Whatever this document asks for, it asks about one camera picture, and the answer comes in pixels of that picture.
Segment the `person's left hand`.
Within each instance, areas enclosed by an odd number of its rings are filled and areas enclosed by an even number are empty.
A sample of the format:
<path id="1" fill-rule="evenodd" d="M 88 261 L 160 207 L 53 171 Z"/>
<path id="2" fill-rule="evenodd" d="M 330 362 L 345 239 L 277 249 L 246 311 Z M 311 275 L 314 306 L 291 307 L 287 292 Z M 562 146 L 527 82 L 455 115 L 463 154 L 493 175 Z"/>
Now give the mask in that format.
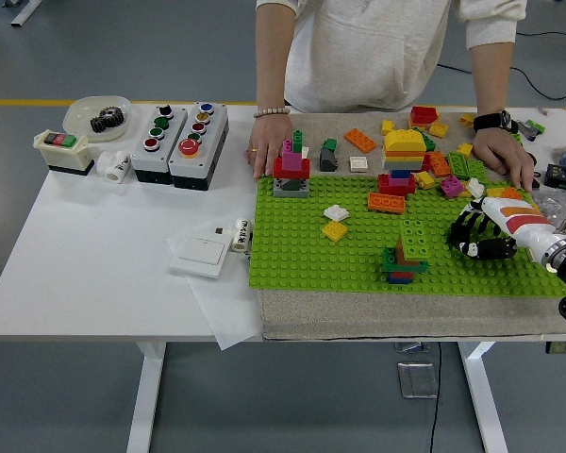
<path id="1" fill-rule="evenodd" d="M 514 137 L 500 128 L 479 130 L 474 136 L 474 154 L 495 173 L 507 176 L 518 189 L 530 192 L 534 161 Z"/>

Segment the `person's right hand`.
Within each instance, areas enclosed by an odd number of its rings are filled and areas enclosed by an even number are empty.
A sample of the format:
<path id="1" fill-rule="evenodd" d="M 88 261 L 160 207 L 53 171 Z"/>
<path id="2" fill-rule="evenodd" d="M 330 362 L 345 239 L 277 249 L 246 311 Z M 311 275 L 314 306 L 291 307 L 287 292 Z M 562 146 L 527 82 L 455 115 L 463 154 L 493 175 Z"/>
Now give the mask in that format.
<path id="1" fill-rule="evenodd" d="M 288 114 L 271 114 L 258 117 L 249 138 L 246 151 L 254 179 L 270 176 L 275 159 L 280 154 L 284 141 L 292 136 L 292 124 Z"/>

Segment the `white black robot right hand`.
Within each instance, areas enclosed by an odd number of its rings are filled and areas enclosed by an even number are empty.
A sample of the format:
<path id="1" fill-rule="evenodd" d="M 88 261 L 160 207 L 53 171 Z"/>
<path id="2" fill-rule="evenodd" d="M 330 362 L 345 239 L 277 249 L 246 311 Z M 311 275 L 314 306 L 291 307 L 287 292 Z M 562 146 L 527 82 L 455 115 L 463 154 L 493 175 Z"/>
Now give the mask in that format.
<path id="1" fill-rule="evenodd" d="M 451 225 L 447 242 L 475 260 L 501 260 L 526 248 L 554 272 L 566 255 L 566 235 L 524 200 L 485 196 L 472 200 Z"/>

